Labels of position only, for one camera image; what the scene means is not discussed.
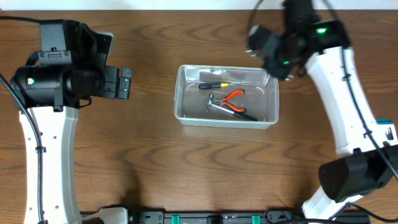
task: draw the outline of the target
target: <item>red-handled pliers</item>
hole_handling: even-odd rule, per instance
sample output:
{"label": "red-handled pliers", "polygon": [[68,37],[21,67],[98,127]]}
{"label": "red-handled pliers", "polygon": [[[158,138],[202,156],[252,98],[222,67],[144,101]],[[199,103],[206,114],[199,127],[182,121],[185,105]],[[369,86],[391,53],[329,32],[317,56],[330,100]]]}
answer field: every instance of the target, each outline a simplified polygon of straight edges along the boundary
{"label": "red-handled pliers", "polygon": [[243,94],[244,94],[244,90],[236,90],[236,91],[233,91],[231,94],[229,94],[227,97],[224,97],[222,100],[214,100],[214,102],[217,102],[223,106],[227,106],[236,112],[245,113],[246,112],[245,108],[238,108],[238,107],[232,105],[231,103],[228,103],[228,100],[234,98],[235,96],[243,95]]}

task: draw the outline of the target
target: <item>plastic container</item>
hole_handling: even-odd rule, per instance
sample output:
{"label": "plastic container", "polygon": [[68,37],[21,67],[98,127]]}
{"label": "plastic container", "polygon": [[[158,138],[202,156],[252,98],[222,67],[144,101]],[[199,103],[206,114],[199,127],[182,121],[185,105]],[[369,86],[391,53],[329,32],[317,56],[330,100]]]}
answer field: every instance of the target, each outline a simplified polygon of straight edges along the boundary
{"label": "plastic container", "polygon": [[[223,88],[200,90],[199,84],[208,82],[238,83]],[[209,108],[209,94],[222,99],[235,90],[244,90],[229,102],[246,108],[246,114],[258,121],[246,121]],[[278,80],[261,68],[182,65],[175,86],[174,115],[184,125],[226,128],[266,129],[279,118]]]}

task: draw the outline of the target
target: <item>green connector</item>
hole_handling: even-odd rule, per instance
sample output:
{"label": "green connector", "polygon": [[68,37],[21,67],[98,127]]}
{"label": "green connector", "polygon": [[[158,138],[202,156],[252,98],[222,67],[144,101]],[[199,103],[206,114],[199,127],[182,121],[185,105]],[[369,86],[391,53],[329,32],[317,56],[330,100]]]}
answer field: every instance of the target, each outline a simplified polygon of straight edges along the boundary
{"label": "green connector", "polygon": [[172,215],[172,224],[180,224],[180,216]]}
{"label": "green connector", "polygon": [[261,224],[261,218],[259,215],[253,215],[251,217],[253,224]]}

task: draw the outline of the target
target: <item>white robotic arm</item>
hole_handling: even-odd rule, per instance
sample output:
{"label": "white robotic arm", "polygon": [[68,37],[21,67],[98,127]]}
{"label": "white robotic arm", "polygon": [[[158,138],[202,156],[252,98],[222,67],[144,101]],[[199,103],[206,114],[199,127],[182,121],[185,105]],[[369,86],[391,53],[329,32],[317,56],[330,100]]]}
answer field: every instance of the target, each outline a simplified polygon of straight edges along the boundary
{"label": "white robotic arm", "polygon": [[[11,86],[1,76],[25,112],[20,114],[27,155],[24,223],[80,224],[100,217],[105,224],[125,224],[128,212],[124,207],[104,208],[82,218],[76,200],[73,147],[78,110],[90,105],[92,96],[127,100],[132,70],[123,67],[119,72],[106,65],[114,44],[111,33],[94,32],[77,21],[33,21],[40,22],[42,50],[18,68]],[[81,106],[80,100],[89,103]]]}
{"label": "white robotic arm", "polygon": [[[354,149],[362,152],[375,150],[373,143],[364,135],[366,132],[354,106],[342,65],[341,47],[326,49],[324,54],[313,54],[305,64],[308,75],[311,76],[322,98],[335,136],[336,154],[340,157],[349,156]],[[354,51],[344,50],[346,66],[349,71],[351,86],[364,120],[379,147],[387,141],[386,135],[379,133],[378,126],[368,105],[365,94],[358,80],[354,63]],[[329,219],[339,211],[346,202],[354,202],[362,196],[347,198],[336,203],[330,199],[320,187],[312,198],[306,201],[302,210],[307,218]]]}

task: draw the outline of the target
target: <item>wooden table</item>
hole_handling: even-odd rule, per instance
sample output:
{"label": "wooden table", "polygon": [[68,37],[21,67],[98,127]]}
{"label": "wooden table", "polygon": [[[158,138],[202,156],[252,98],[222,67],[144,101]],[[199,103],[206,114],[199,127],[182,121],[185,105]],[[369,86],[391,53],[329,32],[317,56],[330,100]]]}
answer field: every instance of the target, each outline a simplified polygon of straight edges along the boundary
{"label": "wooden table", "polygon": [[[319,186],[318,167],[336,159],[333,133],[309,77],[280,82],[280,115],[267,130],[182,126],[174,117],[179,66],[260,67],[243,52],[249,11],[27,11],[73,19],[117,38],[108,65],[133,71],[129,101],[94,98],[80,110],[76,191],[80,210],[112,203],[167,211],[298,208]],[[359,77],[376,118],[398,121],[398,14],[341,11]],[[327,12],[321,12],[329,18]],[[279,11],[256,19],[283,31]],[[10,80],[40,50],[39,26],[0,21],[0,71]],[[21,223],[26,200],[25,145],[18,112],[0,87],[0,217]],[[396,217],[398,185],[359,201]]]}

